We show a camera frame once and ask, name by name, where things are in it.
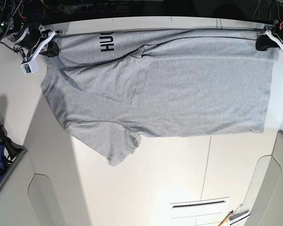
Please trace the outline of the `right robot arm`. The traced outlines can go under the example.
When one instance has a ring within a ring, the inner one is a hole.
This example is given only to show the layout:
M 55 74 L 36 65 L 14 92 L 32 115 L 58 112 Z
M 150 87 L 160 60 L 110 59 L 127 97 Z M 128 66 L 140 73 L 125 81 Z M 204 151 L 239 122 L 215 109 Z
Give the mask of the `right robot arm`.
M 46 30 L 43 24 L 51 13 L 47 0 L 0 0 L 0 44 L 18 54 L 23 62 L 38 54 L 58 56 L 59 47 L 50 35 L 55 37 L 62 31 Z

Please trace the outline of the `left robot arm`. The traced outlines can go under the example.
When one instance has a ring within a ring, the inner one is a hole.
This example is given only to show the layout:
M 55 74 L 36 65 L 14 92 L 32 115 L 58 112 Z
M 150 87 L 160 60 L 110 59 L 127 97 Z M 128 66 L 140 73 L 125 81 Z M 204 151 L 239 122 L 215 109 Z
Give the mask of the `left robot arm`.
M 265 25 L 258 33 L 258 51 L 280 48 L 283 45 L 283 0 L 267 1 L 267 18 L 269 25 Z

